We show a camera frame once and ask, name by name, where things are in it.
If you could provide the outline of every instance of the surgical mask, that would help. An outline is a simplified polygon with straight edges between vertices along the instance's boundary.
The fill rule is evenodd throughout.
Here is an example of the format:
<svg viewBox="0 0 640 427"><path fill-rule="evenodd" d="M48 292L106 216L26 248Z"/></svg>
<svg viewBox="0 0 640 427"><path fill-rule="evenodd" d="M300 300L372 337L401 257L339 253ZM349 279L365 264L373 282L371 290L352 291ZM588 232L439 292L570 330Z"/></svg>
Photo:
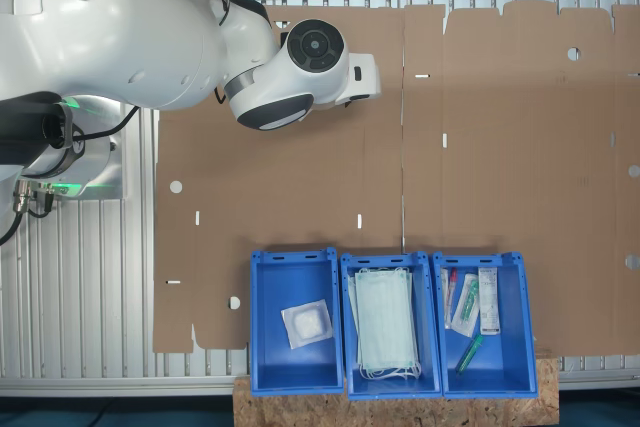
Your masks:
<svg viewBox="0 0 640 427"><path fill-rule="evenodd" d="M418 377L421 368L411 309L411 273L362 269L355 275L355 287L362 376L371 380Z"/></svg>

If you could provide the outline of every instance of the blue crate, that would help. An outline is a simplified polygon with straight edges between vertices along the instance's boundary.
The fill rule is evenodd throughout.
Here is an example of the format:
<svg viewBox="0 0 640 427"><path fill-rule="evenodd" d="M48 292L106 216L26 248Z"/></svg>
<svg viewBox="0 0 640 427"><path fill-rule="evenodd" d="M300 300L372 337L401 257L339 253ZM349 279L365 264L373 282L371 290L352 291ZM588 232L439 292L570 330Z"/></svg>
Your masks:
<svg viewBox="0 0 640 427"><path fill-rule="evenodd" d="M333 338L291 349L281 311L324 299ZM251 255L251 393L344 392L335 249Z"/></svg>
<svg viewBox="0 0 640 427"><path fill-rule="evenodd" d="M529 314L527 277L522 255L511 252L488 256L432 256L434 290L437 296L436 315L440 338L440 361L444 396L457 399L522 398L538 396L536 360ZM440 268L458 270L453 297L453 309L458 305L464 276L478 273L478 267L498 268L499 335L484 336L484 340L463 375L456 375L456 366L472 338L444 328L444 300ZM480 331L480 320L473 335Z"/></svg>
<svg viewBox="0 0 640 427"><path fill-rule="evenodd" d="M358 334L351 304L349 303L348 276L362 268L406 267L413 273L412 298L418 355L422 366L419 378L394 377L385 380L367 380L360 375L356 362ZM345 359L347 394L350 400L413 399L441 397L440 363L436 334L429 260L424 252L404 255L340 258L342 276L342 309L344 312Z"/></svg>

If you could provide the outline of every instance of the green light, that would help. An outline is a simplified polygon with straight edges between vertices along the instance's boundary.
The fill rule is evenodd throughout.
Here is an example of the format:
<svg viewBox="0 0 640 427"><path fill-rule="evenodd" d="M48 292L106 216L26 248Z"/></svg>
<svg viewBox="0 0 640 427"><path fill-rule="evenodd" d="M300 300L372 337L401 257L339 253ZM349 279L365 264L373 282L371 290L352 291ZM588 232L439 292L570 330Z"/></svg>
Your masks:
<svg viewBox="0 0 640 427"><path fill-rule="evenodd" d="M79 109L80 108L80 104L73 97L65 97L62 100L64 101L65 104L67 104L69 107L71 107L73 109Z"/></svg>

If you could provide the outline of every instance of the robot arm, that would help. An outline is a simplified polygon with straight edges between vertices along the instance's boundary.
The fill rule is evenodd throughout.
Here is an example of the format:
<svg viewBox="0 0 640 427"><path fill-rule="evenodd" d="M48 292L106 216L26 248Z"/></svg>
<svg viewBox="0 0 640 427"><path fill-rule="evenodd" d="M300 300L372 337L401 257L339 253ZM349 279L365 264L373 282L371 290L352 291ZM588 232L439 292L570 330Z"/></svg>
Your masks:
<svg viewBox="0 0 640 427"><path fill-rule="evenodd" d="M350 53L335 27L301 22L280 47L253 0L0 0L0 32L0 121L16 127L0 128L0 182L11 184L18 171L86 185L105 168L108 137L73 137L112 125L68 108L72 96L175 110L221 85L238 122L272 130L314 104L380 95L373 56Z"/></svg>

